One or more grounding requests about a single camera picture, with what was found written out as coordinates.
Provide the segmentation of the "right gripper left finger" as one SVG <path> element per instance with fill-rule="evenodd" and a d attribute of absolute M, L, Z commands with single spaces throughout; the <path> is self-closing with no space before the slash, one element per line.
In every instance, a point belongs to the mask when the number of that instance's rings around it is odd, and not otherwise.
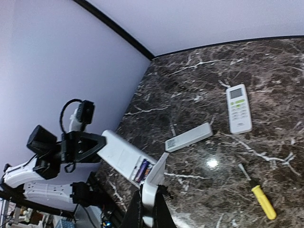
<path fill-rule="evenodd" d="M 122 221 L 122 228 L 143 228 L 143 204 L 142 192 L 137 190 L 134 192 L 126 215 Z"/>

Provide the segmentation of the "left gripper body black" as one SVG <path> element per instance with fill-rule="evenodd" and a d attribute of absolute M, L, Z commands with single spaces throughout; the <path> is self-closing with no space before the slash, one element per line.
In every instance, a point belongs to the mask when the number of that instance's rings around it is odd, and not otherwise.
<path fill-rule="evenodd" d="M 28 138 L 27 148 L 36 155 L 33 171 L 46 180 L 53 179 L 60 173 L 61 165 L 70 173 L 71 163 L 62 160 L 62 142 L 41 125 L 37 125 Z"/>

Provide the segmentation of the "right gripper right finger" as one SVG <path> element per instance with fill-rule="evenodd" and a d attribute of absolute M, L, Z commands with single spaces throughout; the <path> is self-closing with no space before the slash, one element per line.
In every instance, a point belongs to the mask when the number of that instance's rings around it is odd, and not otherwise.
<path fill-rule="evenodd" d="M 168 196 L 170 199 L 173 199 L 171 193 L 168 192 L 168 187 L 164 185 L 158 185 L 153 207 L 153 227 L 176 228 L 164 196 Z"/>

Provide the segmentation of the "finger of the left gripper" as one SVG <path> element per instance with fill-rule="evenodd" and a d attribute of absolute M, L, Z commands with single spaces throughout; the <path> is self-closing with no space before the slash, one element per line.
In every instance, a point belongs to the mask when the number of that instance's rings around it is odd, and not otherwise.
<path fill-rule="evenodd" d="M 104 136 L 87 132 L 63 134 L 63 163 L 99 163 L 97 154 L 106 146 Z"/>

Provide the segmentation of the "yellow handled screwdriver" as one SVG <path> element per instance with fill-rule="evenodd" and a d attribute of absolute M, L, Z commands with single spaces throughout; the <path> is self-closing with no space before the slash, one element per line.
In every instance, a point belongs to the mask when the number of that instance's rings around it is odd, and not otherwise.
<path fill-rule="evenodd" d="M 261 186 L 258 183 L 256 183 L 252 178 L 250 178 L 250 176 L 248 175 L 244 166 L 241 163 L 238 164 L 238 167 L 245 175 L 247 181 L 250 183 L 251 191 L 255 195 L 259 205 L 261 206 L 261 208 L 264 211 L 267 218 L 269 220 L 276 219 L 277 214 L 276 214 L 271 202 L 267 198 L 266 194 L 263 192 Z"/>

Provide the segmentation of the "white battery cover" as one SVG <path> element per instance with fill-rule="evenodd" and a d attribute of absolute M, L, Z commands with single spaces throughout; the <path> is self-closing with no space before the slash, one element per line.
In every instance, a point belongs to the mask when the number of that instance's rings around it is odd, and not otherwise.
<path fill-rule="evenodd" d="M 153 227 L 152 211 L 158 186 L 164 182 L 165 164 L 168 156 L 169 153 L 163 153 L 148 174 L 142 187 L 143 221 L 149 228 Z"/>

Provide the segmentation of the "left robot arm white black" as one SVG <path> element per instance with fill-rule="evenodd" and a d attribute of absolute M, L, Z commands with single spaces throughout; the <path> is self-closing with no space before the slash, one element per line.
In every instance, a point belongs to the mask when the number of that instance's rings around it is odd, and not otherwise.
<path fill-rule="evenodd" d="M 70 210 L 74 204 L 100 206 L 102 194 L 83 181 L 69 184 L 48 184 L 47 181 L 59 175 L 62 165 L 65 173 L 72 173 L 79 163 L 99 163 L 101 158 L 97 153 L 105 146 L 104 136 L 83 131 L 62 134 L 59 142 L 55 135 L 37 125 L 27 142 L 27 148 L 35 155 L 18 166 L 6 164 L 0 186 L 17 199 L 45 199 L 59 203 L 63 210 Z"/>

